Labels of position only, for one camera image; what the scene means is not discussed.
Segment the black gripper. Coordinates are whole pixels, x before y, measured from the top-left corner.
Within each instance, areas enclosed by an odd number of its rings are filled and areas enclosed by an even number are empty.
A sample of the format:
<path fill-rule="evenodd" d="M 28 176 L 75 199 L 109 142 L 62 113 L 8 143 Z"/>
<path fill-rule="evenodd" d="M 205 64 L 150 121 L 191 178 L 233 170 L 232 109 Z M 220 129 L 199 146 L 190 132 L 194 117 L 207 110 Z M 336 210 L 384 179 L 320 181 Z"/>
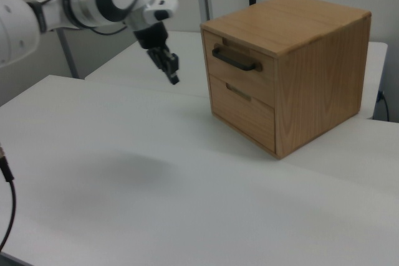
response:
<path fill-rule="evenodd" d="M 147 54 L 154 64 L 162 70 L 172 85 L 176 85 L 180 80 L 177 75 L 179 70 L 179 57 L 170 53 L 166 45 L 168 32 L 163 22 L 157 22 L 146 29 L 134 31 L 134 36 L 142 49 L 147 50 Z"/>

